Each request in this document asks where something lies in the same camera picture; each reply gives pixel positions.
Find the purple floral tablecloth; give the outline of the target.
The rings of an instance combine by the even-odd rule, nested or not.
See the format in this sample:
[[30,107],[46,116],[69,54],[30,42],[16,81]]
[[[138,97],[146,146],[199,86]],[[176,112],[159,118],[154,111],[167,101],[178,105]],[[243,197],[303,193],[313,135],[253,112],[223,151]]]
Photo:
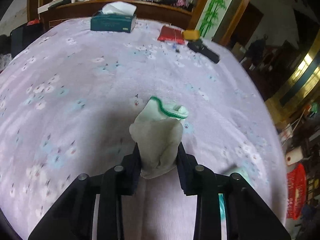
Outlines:
[[1,73],[1,210],[22,239],[81,173],[102,174],[130,154],[129,126],[149,98],[187,108],[183,146],[223,174],[243,167],[286,220],[283,150],[254,83],[226,48],[217,64],[159,42],[162,24],[96,32],[68,20],[19,53]]

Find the teal tissue box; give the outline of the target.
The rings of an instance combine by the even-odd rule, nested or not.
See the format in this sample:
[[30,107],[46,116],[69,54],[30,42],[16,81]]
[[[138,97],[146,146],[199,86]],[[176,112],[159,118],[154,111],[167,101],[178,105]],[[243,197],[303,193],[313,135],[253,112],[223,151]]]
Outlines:
[[107,3],[92,16],[90,29],[131,33],[136,25],[136,9],[135,5],[126,2]]

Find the black pouch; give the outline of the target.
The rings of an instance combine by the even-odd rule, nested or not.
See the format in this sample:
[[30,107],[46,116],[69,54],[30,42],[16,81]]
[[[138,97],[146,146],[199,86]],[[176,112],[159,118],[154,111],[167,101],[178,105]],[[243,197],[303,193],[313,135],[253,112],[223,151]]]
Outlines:
[[217,64],[220,61],[220,56],[210,50],[201,39],[189,41],[187,44],[188,48],[195,53],[200,53],[201,55],[207,57],[213,63]]

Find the red plastic trash basket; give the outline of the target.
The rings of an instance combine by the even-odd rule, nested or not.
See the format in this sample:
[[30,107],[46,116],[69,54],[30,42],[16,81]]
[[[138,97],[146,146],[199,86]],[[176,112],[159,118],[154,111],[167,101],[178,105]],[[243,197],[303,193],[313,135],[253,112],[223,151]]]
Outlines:
[[299,163],[287,174],[287,185],[287,218],[297,220],[306,201],[306,173],[303,164]]

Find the yellow tape roll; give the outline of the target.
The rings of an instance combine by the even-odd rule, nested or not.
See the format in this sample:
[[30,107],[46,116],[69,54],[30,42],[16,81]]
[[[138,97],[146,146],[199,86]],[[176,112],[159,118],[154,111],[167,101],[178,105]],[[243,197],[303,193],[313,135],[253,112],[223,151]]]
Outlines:
[[185,30],[182,32],[183,38],[187,41],[195,41],[200,38],[199,30]]

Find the white green-trimmed sock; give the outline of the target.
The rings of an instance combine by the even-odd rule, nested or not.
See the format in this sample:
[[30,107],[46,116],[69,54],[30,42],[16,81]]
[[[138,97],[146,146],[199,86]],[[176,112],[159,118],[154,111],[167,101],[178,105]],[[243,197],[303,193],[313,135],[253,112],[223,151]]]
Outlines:
[[183,122],[188,114],[184,106],[164,104],[152,96],[130,125],[129,132],[139,148],[144,179],[162,176],[176,166]]

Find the wooden sideboard counter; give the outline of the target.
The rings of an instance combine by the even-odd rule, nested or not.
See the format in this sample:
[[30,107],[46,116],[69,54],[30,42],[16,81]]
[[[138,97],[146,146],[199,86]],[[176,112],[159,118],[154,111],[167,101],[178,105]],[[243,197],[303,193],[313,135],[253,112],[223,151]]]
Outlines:
[[98,11],[105,14],[133,15],[137,18],[168,23],[187,29],[192,13],[184,9],[138,0],[92,0],[61,5],[40,13],[40,22],[49,30],[63,21],[91,17]]

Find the dark bag beside sofa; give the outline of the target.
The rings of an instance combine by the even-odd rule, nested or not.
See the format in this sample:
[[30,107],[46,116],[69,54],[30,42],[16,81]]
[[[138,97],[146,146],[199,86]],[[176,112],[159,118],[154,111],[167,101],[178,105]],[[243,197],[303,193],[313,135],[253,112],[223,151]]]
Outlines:
[[42,23],[20,25],[10,33],[11,57],[14,58],[44,33]]

